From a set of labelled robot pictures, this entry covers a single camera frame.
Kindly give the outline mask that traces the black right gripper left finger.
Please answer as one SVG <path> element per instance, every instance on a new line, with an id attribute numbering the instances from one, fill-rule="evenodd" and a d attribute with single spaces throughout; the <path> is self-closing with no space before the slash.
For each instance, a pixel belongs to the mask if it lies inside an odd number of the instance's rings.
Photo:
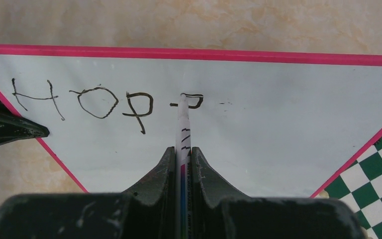
<path id="1" fill-rule="evenodd" d="M 0 205 L 0 239 L 162 239 L 175 149 L 123 192 L 18 194 Z"/>

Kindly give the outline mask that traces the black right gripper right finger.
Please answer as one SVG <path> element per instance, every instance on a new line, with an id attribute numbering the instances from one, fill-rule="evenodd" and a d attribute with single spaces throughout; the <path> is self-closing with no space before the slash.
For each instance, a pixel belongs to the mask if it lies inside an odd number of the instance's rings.
<path id="1" fill-rule="evenodd" d="M 356 215 L 342 201 L 250 197 L 206 160 L 191 153 L 196 239 L 364 239 Z"/>

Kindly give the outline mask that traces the black marker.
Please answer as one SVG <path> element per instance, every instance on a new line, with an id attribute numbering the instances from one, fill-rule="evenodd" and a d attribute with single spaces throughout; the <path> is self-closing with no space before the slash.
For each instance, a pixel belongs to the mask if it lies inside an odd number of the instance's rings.
<path id="1" fill-rule="evenodd" d="M 182 93 L 178 102 L 176 135 L 176 237 L 192 238 L 191 127 L 189 104 Z"/>

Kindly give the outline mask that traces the pink framed whiteboard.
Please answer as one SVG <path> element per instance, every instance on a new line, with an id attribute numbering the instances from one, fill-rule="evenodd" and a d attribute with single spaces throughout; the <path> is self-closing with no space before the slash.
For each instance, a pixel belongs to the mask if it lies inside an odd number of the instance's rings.
<path id="1" fill-rule="evenodd" d="M 250 196 L 311 196 L 382 135 L 382 55 L 0 45 L 0 100 L 85 191 L 191 144 Z"/>

